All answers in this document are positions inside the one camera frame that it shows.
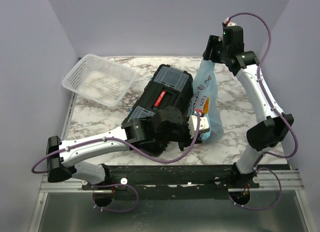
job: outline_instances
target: white cable clip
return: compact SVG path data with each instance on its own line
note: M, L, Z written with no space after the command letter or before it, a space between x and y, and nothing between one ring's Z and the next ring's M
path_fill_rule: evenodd
M228 25L229 22L230 22L230 19L229 19L229 17L227 17L227 18L224 20L223 24Z

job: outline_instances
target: screw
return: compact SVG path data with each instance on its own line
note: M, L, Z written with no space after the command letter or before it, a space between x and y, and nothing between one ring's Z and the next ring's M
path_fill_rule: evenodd
M255 176L255 177L252 178L252 181L254 183L259 183L259 178L257 176Z
M221 182L220 182L220 181L215 181L214 183L215 183L216 185L221 184Z
M121 184L127 184L128 180L126 178L122 178L120 181Z

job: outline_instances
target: white wall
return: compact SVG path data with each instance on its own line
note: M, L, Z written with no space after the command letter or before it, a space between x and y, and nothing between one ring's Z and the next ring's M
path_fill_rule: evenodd
M31 166L61 134L61 80L77 56L48 0L0 0L0 10L0 231L27 231L41 180Z
M178 55L201 56L210 34L238 12L253 12L271 28L288 0L49 0L79 57ZM248 50L259 52L266 31L254 18L245 28Z
M290 160L299 168L315 218L320 218L320 0L290 0L272 30L263 65L264 77L278 103L295 122L299 150ZM283 142L293 151L290 135Z

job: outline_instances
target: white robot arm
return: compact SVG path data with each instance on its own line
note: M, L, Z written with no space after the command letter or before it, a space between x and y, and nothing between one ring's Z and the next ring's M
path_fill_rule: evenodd
M229 18L222 26L222 36L209 37L203 59L226 64L244 87L257 120L257 125L248 130L247 148L233 168L240 177L252 174L262 155L285 138L289 129L279 114L290 126L294 119L291 114L284 114L276 103L261 71L258 72L259 60L254 52L244 51L243 29L231 23Z

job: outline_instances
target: red label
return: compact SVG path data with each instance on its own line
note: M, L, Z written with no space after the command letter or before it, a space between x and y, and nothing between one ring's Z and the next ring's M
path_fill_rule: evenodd
M165 94L166 94L166 91L165 91L165 90L162 90L162 92L160 93L158 99L156 100L156 102L155 102L155 104L154 104L156 107L159 106L159 104L160 104L160 102L162 101L162 99L164 98Z

